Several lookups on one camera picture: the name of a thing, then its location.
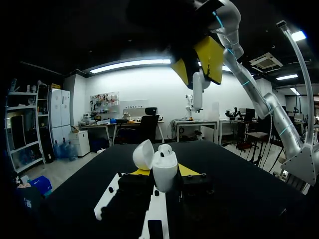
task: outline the computer monitor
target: computer monitor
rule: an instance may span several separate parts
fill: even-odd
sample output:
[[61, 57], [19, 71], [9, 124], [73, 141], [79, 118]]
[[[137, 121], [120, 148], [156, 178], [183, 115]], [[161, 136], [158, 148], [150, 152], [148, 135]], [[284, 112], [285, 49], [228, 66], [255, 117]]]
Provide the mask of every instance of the computer monitor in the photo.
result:
[[253, 117], [255, 117], [255, 110], [246, 108], [246, 114], [245, 114], [244, 121], [251, 122], [253, 120]]

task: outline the white wall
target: white wall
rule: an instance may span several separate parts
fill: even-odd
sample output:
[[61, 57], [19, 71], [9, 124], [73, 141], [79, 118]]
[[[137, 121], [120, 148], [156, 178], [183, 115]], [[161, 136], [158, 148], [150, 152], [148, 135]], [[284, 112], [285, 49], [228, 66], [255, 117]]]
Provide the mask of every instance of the white wall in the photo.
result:
[[[286, 96], [286, 103], [287, 103], [287, 111], [294, 111], [294, 107], [296, 106], [296, 96]], [[307, 96], [300, 96], [300, 103], [301, 103], [301, 111], [306, 115], [309, 115], [309, 107], [307, 102]], [[299, 97], [297, 97], [297, 109], [299, 110]]]
[[63, 90], [70, 92], [70, 124], [74, 125], [73, 119], [73, 95], [74, 95], [74, 83], [76, 75], [70, 76], [64, 79]]
[[284, 94], [280, 93], [280, 92], [277, 92], [276, 90], [273, 89], [273, 93], [275, 94], [275, 96], [277, 96], [278, 100], [279, 100], [279, 103], [282, 105], [282, 106], [287, 106], [286, 105], [286, 97]]
[[265, 79], [258, 79], [256, 80], [257, 88], [259, 89], [262, 96], [265, 96], [267, 93], [272, 92], [271, 83]]
[[70, 123], [78, 125], [85, 113], [86, 79], [73, 75], [64, 80], [63, 89], [70, 92]]
[[86, 92], [87, 79], [76, 75], [74, 83], [74, 96], [73, 96], [73, 125], [78, 125], [78, 121], [83, 119], [85, 111], [85, 92]]
[[286, 106], [285, 95], [272, 89], [272, 85], [269, 81], [262, 78], [262, 79], [256, 80], [256, 83], [257, 83], [257, 87], [258, 87], [259, 91], [261, 92], [262, 96], [265, 96], [267, 93], [274, 93], [274, 95], [278, 98], [279, 103], [282, 106]]
[[[109, 72], [86, 79], [85, 111], [90, 111], [90, 96], [107, 92], [119, 92], [120, 101], [149, 100], [150, 107], [157, 107], [164, 117], [163, 134], [170, 137], [169, 123], [186, 115], [186, 94], [192, 94], [180, 77], [170, 67], [143, 67]], [[253, 104], [239, 81], [228, 73], [223, 74], [222, 84], [211, 83], [203, 94], [203, 111], [194, 114], [204, 119], [213, 102], [219, 102], [221, 118], [226, 110], [252, 108]]]

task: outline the refrigerator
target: refrigerator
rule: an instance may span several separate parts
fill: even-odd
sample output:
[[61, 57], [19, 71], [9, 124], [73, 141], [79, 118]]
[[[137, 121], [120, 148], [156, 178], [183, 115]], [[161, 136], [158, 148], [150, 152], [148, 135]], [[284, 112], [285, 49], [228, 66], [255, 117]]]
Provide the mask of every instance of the refrigerator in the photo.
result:
[[52, 143], [58, 144], [69, 140], [70, 126], [70, 92], [51, 89], [49, 94], [49, 112]]

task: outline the black table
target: black table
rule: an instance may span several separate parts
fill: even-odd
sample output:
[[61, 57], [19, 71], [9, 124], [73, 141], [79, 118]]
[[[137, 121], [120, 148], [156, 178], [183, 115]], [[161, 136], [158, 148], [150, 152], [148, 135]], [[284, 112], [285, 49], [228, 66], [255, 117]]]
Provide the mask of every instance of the black table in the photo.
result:
[[[212, 142], [170, 145], [179, 163], [213, 177], [216, 196], [227, 205], [229, 220], [234, 225], [277, 216], [304, 198], [290, 185]], [[135, 148], [136, 145], [128, 144], [108, 148], [44, 201], [41, 222], [51, 237], [113, 233], [104, 231], [93, 209], [117, 172], [137, 169], [132, 160]]]

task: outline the ceiling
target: ceiling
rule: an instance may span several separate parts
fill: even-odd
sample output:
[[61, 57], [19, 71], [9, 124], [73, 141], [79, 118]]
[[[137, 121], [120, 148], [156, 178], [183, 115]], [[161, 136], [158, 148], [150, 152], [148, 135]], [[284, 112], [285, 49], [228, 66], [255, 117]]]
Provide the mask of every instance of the ceiling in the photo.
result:
[[[299, 94], [302, 96], [307, 95], [306, 87], [304, 84], [297, 85], [297, 87], [295, 85], [279, 87], [279, 88], [276, 88], [276, 91], [286, 96], [295, 96], [296, 94], [292, 90], [290, 90], [290, 88], [296, 88]], [[312, 84], [312, 89], [313, 89], [313, 95], [319, 96], [319, 84]]]
[[[66, 76], [76, 69], [83, 71], [120, 59], [165, 54], [170, 39], [163, 37], [158, 29], [136, 25], [128, 20], [129, 2], [55, 0], [46, 5], [45, 1], [34, 0], [19, 2], [20, 7], [17, 9], [17, 1], [10, 1], [2, 15], [3, 22], [9, 19], [12, 23], [5, 24], [3, 30], [7, 33], [7, 62], [28, 62]], [[166, 4], [167, 8], [172, 7], [172, 2], [173, 0], [157, 1], [158, 4]], [[278, 1], [271, 0], [232, 2], [242, 15], [239, 35], [245, 54], [240, 61], [256, 75], [256, 79], [265, 78], [275, 87], [304, 82], [292, 47], [276, 28], [276, 23], [284, 19], [292, 32], [299, 30], [300, 26], [306, 31], [308, 38], [298, 42], [298, 45], [307, 62], [312, 82], [319, 83], [317, 45], [311, 44], [314, 38], [310, 38], [312, 32], [307, 31], [306, 25], [296, 22], [291, 16], [293, 7], [288, 7], [289, 12], [284, 11], [288, 9], [285, 3], [291, 3], [290, 1], [280, 1], [281, 5]], [[302, 8], [300, 5], [297, 11], [298, 19], [303, 19]], [[269, 73], [260, 73], [250, 68], [250, 60], [267, 52], [284, 66]], [[292, 73], [299, 77], [293, 80], [276, 80], [278, 76]]]

